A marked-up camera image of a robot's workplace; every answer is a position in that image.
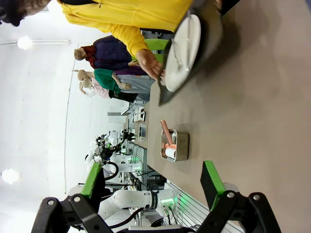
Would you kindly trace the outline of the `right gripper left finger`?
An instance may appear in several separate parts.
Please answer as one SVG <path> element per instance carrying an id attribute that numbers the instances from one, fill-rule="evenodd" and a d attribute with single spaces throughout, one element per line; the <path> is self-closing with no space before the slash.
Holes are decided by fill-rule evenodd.
<path id="1" fill-rule="evenodd" d="M 108 225 L 98 214 L 101 197 L 106 193 L 103 168 L 94 163 L 82 191 L 63 201 L 54 197 L 42 200 L 31 232 L 67 233 L 74 227 L 86 233 L 108 233 Z"/>

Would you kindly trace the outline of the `person's right hand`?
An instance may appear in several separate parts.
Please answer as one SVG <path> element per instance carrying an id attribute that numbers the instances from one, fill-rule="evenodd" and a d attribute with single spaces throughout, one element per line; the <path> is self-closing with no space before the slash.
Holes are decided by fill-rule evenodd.
<path id="1" fill-rule="evenodd" d="M 159 62 L 150 50 L 139 50 L 136 58 L 141 68 L 153 79 L 165 77 L 163 64 Z"/>

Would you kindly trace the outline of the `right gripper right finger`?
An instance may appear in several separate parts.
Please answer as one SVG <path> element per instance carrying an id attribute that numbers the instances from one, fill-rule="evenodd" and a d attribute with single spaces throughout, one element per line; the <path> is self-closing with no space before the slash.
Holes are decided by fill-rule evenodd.
<path id="1" fill-rule="evenodd" d="M 267 197 L 226 189 L 212 161 L 203 161 L 200 182 L 209 208 L 201 233 L 220 233 L 228 221 L 239 222 L 245 233 L 281 232 Z"/>

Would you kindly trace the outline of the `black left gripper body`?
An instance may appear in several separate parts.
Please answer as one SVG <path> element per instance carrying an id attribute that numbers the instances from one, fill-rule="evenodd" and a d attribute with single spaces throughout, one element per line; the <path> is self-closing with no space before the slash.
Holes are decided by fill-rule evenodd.
<path id="1" fill-rule="evenodd" d="M 98 152 L 96 155 L 100 156 L 102 159 L 110 159 L 114 152 L 119 151 L 119 144 L 112 146 L 110 143 L 105 143 L 105 140 L 101 137 L 96 139 L 98 146 Z"/>

